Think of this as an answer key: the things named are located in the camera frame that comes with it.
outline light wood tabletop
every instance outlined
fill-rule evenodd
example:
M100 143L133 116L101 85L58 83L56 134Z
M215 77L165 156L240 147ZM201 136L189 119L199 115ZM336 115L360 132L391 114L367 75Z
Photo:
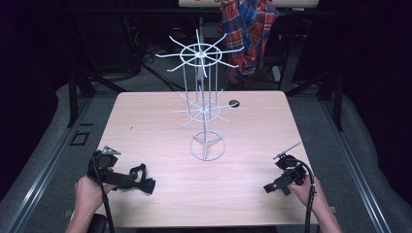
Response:
M316 8L319 0L277 0L277 8ZM222 1L216 0L179 0L180 7L189 8L218 8Z
M125 92L118 96L99 144L119 150L115 172L147 165L154 193L139 189L109 193L116 227L198 227L304 224L305 207L295 195L263 187L283 171L273 157L301 142L281 91L224 91L221 108L208 123L225 140L224 154L202 161L190 153L201 122L189 122L187 102L178 92ZM213 146L210 153L216 152ZM310 166L303 144L289 152ZM104 208L98 213L105 214Z

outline table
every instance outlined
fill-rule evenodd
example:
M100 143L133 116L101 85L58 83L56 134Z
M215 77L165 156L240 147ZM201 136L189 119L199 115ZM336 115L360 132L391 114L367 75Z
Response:
M188 122L186 100L178 92L125 92L118 96L99 148L121 155L115 172L128 174L145 163L154 193L139 189L112 191L110 207L116 227L199 227L304 224L305 207L294 194L267 194L263 187L283 173L273 161L301 142L290 106L281 91L224 91L218 104L230 100L209 128L224 136L224 155L202 161L189 151L202 123ZM310 166L300 145L290 154ZM98 210L105 214L104 208ZM312 216L312 223L317 223Z
M319 0L277 0L277 8L316 8ZM180 7L220 7L221 1L215 0L179 0Z

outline hand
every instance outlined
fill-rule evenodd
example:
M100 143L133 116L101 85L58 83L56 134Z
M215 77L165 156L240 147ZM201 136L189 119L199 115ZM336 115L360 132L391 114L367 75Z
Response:
M305 183L303 185L297 185L296 183L291 183L288 188L294 192L299 199L299 201L307 206L309 192L311 187L310 177L305 176ZM319 225L321 226L322 232L332 232L340 233L339 223L330 207L327 203L324 189L321 186L321 182L315 177L315 195L313 198L312 212L315 214Z
M105 184L104 190L110 192L115 185ZM91 218L94 213L103 204L102 191L100 186L92 181L88 176L83 176L75 185L76 188L76 203L75 212L67 232L87 232Z

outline dark background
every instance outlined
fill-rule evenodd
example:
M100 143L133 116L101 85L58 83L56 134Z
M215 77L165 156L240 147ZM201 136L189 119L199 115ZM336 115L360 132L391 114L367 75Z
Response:
M58 2L68 6L64 1ZM161 1L163 7L175 7L176 2ZM144 6L147 5L145 1L140 3L142 7L150 7ZM412 166L409 142L412 130L409 110L412 106L410 4L406 1L322 0L319 10L356 12L365 5L373 10L368 11L373 12L372 18L370 23L364 25L364 40L356 42L355 47L348 49L349 52L342 48L345 48L356 24L353 21L315 18L293 79L312 79L331 69L342 52L350 54L341 72L344 93L357 106L373 138L381 170L393 189L412 204L412 189L407 188ZM85 52L90 41L79 39L79 35L85 33L81 27L67 28L66 21L62 21L61 17L45 14L45 6L52 4L32 0L2 2L0 5L1 198L49 126L58 103L54 93L68 83L74 65L81 64L96 72L108 68L104 61L96 63L92 59L99 48ZM140 21L150 24L147 28L152 31L148 29L148 33L160 41L170 34L159 29L166 28L163 22L155 17ZM119 43L119 49L112 53L119 52L125 59L117 60L117 71L133 72L136 68L133 59L139 51L130 49L127 36L123 37L124 41L119 39L119 31L116 38L108 36L119 30L120 23L116 21L106 27L98 25L99 21L94 24L107 28L107 37L100 31L103 38Z

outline gray floor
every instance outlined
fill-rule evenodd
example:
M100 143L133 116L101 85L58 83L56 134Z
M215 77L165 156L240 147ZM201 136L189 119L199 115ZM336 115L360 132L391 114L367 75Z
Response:
M291 78L301 48L300 43L296 44L287 67L284 91L293 88ZM183 85L181 70L166 72L178 64L179 61L173 58L155 58L153 64L148 63L163 76ZM219 71L218 86L225 88L224 68L220 67ZM270 74L261 73L257 80L260 82L251 85L250 89L276 87L276 84L266 82L271 80ZM130 91L170 91L144 68L136 77L116 84ZM0 203L1 232L64 231L69 218L63 217L63 213L73 208L74 183L86 172L90 155L97 148L117 96L100 83L94 86L97 90L94 98L80 97L80 118L72 129L66 128L69 122L68 86L57 92L59 106L48 131ZM336 216L343 231L411 232L411 207L391 190L379 171L373 142L356 108L344 98L344 131L339 132L330 120L330 104L317 101L314 96L316 89L314 86L288 99L329 205L339 210ZM70 146L77 131L89 133L84 146ZM277 228L280 233L303 232L303 226ZM135 232L135 229L117 230Z

